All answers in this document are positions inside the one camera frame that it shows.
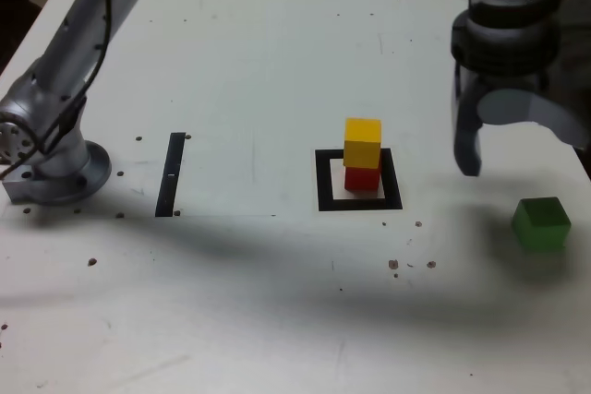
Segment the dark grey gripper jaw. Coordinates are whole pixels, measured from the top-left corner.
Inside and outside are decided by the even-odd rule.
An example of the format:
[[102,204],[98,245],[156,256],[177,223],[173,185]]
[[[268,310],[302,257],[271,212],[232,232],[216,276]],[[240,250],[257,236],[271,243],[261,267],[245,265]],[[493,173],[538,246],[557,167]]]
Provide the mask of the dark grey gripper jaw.
[[486,93],[479,75],[461,65],[454,67],[452,94],[453,155],[464,176],[478,177],[481,171],[478,131],[483,122],[477,105]]

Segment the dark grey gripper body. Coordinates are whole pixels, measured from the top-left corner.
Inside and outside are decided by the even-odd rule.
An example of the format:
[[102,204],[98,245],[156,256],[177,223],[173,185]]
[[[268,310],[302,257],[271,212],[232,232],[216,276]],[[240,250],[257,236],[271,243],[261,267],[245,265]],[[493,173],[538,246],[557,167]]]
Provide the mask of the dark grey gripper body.
[[549,94],[550,78],[546,71],[525,76],[504,77],[479,73],[456,63],[455,97],[460,97],[468,90],[469,85],[477,80],[481,80],[489,90],[514,89],[534,92],[541,96],[547,96]]

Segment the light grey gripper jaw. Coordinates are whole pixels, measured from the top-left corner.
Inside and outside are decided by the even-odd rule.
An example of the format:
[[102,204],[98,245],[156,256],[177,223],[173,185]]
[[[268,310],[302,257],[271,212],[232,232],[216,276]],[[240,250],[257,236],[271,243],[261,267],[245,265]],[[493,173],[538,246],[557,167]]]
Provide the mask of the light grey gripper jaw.
[[574,148],[584,149],[590,142],[590,130],[574,111],[534,92],[494,90],[479,100],[476,110],[486,125],[536,123]]

